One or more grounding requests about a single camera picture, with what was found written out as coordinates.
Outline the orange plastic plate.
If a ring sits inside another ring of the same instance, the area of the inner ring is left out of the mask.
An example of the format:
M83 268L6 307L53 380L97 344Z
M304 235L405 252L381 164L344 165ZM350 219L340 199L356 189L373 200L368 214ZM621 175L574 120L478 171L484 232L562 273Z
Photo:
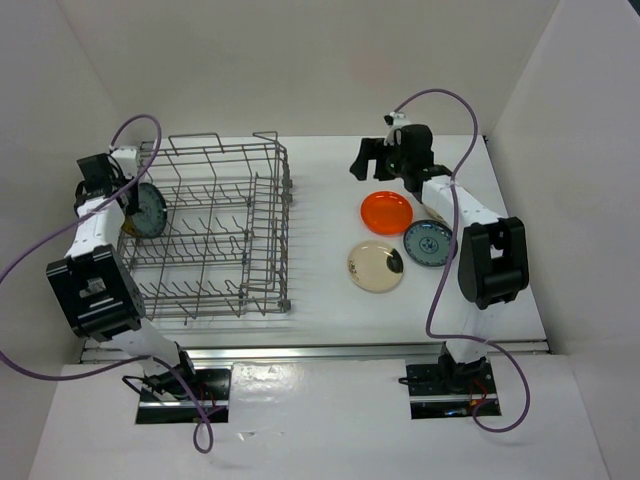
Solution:
M360 217L373 233L384 236L403 234L413 221L413 208L401 194L377 191L361 203Z

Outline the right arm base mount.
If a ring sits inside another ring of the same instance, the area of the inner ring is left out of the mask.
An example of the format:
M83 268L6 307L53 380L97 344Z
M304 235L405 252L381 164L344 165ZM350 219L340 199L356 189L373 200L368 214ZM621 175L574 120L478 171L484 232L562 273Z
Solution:
M449 387L440 368L433 363L407 364L406 373L397 382L407 389L412 420L471 418L479 405L478 416L497 417L501 407L493 370L489 363L478 373Z

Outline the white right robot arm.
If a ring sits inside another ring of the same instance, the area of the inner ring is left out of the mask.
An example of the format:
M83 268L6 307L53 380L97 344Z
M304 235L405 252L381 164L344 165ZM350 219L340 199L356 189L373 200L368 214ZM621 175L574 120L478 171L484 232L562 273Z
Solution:
M444 390L458 393L480 376L500 309L528 287L525 226L483 205L458 183L456 169L436 163L428 126L398 112L385 119L388 133L362 140L350 172L363 181L373 165L375 179L401 179L408 193L438 214L436 224L451 230L445 272L455 274L456 296L469 311L458 332L439 337L437 377Z

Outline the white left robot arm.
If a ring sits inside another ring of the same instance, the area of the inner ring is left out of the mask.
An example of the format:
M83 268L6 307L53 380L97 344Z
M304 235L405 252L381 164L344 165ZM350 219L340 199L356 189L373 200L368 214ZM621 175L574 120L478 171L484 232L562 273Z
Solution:
M77 162L80 219L65 256L48 264L47 279L73 333L140 357L143 385L155 398L184 400L198 388L188 354L151 324L143 294L117 252L120 235L156 239L167 205L152 184L137 179L137 148L117 147Z

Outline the yellow patterned plate brown rim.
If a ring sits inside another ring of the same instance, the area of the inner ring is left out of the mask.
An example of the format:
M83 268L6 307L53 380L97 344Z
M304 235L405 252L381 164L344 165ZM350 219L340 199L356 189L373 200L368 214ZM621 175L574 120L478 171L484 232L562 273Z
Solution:
M125 221L122 225L122 231L134 238L142 237L140 231L135 227L132 220L128 217L125 218Z

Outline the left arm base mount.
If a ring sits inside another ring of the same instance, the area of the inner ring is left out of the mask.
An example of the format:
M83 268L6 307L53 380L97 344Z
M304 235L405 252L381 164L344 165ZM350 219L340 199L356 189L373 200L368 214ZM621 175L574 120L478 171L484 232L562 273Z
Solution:
M230 366L198 369L190 389L213 424L229 421L229 398L232 370ZM173 380L177 395L152 387L139 376L122 380L138 395L135 423L138 425L191 424L200 419L194 402Z

